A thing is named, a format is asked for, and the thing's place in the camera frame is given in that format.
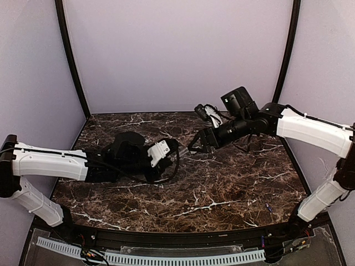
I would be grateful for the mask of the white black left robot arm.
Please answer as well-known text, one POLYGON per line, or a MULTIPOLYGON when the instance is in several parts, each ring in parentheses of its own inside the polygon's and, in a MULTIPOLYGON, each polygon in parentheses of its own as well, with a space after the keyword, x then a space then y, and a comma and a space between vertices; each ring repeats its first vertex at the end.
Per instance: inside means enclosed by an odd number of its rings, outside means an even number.
POLYGON ((87 183, 117 182, 126 177, 140 183, 162 183, 162 174, 178 154, 175 139, 161 139, 147 145, 139 133, 116 135, 101 151, 51 150, 33 147, 8 135, 1 147, 1 198, 17 201, 53 228, 72 223, 70 210, 52 202, 33 187, 26 176, 67 178, 87 183))

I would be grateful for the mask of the clear handle test screwdriver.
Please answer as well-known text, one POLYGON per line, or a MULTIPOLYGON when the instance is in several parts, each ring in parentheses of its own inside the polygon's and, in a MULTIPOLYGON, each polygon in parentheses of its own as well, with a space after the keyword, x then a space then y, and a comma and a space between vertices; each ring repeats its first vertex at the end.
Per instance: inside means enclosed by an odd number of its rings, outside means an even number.
POLYGON ((182 156, 185 156, 186 154, 189 153, 189 149, 186 147, 186 148, 183 148, 179 151, 179 156, 182 157, 182 156))

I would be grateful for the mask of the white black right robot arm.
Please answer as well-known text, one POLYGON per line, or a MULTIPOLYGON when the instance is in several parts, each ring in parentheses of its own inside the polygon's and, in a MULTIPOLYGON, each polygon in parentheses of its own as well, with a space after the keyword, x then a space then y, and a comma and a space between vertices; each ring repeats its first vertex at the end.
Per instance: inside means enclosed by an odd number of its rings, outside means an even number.
POLYGON ((189 151, 211 153, 244 136, 265 134, 302 141, 335 154, 339 157, 336 167, 296 209, 297 219, 304 222, 310 222, 343 194, 354 190, 353 126, 309 116, 290 105, 268 103, 259 109, 243 86, 221 100, 233 119, 200 130, 189 143, 189 151))

